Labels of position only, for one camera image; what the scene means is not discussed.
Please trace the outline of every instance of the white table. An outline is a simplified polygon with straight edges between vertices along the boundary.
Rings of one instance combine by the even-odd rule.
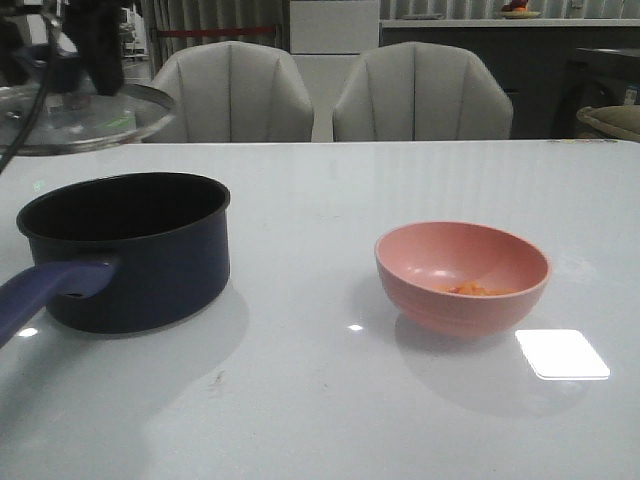
[[[28,200],[152,170],[229,187],[231,282],[198,315],[147,334],[87,334],[38,314],[36,335],[0,350],[0,478],[640,478],[640,145],[132,145],[18,158],[0,176],[0,280],[30,265],[15,227]],[[581,331],[609,379],[537,378],[516,328],[461,342],[400,315],[374,242],[435,219],[545,250],[552,279],[516,328]]]

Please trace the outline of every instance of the orange food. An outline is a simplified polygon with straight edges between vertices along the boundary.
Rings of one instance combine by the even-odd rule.
[[[457,293],[458,295],[475,295],[477,297],[488,297],[493,295],[507,295],[514,293],[516,290],[512,288],[500,288],[489,290],[478,285],[475,280],[467,280],[455,287],[442,287],[440,290],[447,293]]]

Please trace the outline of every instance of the saucepan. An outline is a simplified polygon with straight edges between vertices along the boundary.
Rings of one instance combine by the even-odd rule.
[[[17,217],[35,266],[0,287],[0,346],[46,306],[67,326],[130,333],[175,322],[229,279],[229,190],[186,173],[77,183]]]

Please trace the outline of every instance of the pink bowl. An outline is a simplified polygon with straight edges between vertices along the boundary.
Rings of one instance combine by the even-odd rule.
[[[507,232],[460,222],[406,225],[375,247],[378,274],[389,299],[410,319],[457,337],[505,330],[537,303],[551,273],[546,256]],[[447,293],[476,281],[504,295]]]

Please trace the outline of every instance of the white chair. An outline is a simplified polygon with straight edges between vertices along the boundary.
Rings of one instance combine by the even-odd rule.
[[[333,110],[336,141],[499,140],[513,107],[461,48],[407,42],[362,53]]]
[[[242,42],[173,54],[151,83],[176,118],[146,142],[308,142],[313,106],[291,55]]]

